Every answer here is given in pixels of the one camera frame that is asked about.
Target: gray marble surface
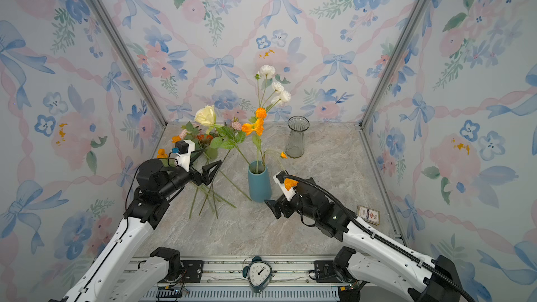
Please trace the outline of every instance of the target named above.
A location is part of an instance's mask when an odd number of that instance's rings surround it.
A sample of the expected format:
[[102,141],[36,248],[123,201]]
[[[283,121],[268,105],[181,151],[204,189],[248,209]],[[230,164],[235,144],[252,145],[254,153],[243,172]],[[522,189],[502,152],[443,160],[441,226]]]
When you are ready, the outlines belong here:
[[[178,123],[168,124],[158,147],[169,152],[171,137],[178,135],[180,126]],[[263,149],[283,151],[288,135],[286,123],[266,123]],[[282,160],[287,171],[302,178],[313,177],[317,184],[351,210],[356,210],[359,204],[379,210],[378,230],[393,237],[386,208],[354,123],[312,123],[305,132],[305,142],[305,154],[301,158]],[[255,160],[250,137],[240,147],[248,160]],[[219,158],[223,158],[225,152],[220,150]],[[267,165],[271,175],[281,170],[272,158],[268,158]],[[222,171],[248,193],[246,162],[236,150],[230,153]],[[298,214],[289,219],[274,218],[264,203],[249,201],[222,175],[217,175],[214,189],[237,209],[217,202],[217,219],[205,204],[198,216],[205,198],[198,192],[189,219],[196,190],[193,185],[188,185],[171,202],[161,223],[138,249],[136,256],[148,256],[159,246],[178,249],[186,256],[320,255],[336,254],[342,247],[338,240],[326,237],[317,228],[302,225]],[[280,195],[279,188],[272,184],[272,199]],[[305,218],[305,223],[312,221]]]

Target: floral wallpaper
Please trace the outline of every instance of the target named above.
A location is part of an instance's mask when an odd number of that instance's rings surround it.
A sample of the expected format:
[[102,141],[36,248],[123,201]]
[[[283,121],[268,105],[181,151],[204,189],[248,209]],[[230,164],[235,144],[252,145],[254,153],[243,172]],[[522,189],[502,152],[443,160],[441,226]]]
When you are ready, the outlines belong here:
[[85,0],[0,12],[0,300],[59,300],[110,241],[162,128]]
[[431,0],[366,124],[404,236],[476,301],[537,301],[537,0]]
[[[246,120],[254,76],[292,100],[267,121],[361,119],[415,0],[102,0],[169,121],[207,104]],[[405,75],[414,75],[405,69]]]

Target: clear glass vase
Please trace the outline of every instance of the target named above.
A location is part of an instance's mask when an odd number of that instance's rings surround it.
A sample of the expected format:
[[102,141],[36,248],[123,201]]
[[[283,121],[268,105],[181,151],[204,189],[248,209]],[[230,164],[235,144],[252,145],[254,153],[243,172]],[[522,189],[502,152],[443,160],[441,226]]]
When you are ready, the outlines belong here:
[[299,158],[304,155],[304,132],[309,129],[309,121],[302,116],[289,118],[287,125],[291,129],[285,154],[290,158]]

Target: alarm clock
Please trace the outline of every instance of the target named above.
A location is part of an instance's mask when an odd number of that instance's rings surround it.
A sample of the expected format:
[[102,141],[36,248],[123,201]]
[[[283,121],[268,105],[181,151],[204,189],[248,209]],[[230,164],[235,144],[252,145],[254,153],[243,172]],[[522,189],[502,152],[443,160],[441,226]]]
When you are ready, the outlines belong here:
[[253,292],[260,293],[272,279],[272,267],[255,256],[250,265],[243,268],[242,276],[248,278]]

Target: teal vase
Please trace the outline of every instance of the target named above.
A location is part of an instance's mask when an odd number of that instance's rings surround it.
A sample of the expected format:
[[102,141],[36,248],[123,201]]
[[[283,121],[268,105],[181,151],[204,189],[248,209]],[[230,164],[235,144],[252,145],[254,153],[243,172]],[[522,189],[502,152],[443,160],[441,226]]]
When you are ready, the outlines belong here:
[[265,170],[260,174],[254,174],[251,170],[256,170],[257,161],[250,164],[248,168],[248,187],[250,188],[250,198],[255,202],[263,203],[265,199],[272,197],[272,189],[270,187],[270,177],[268,175],[269,169],[265,167]]

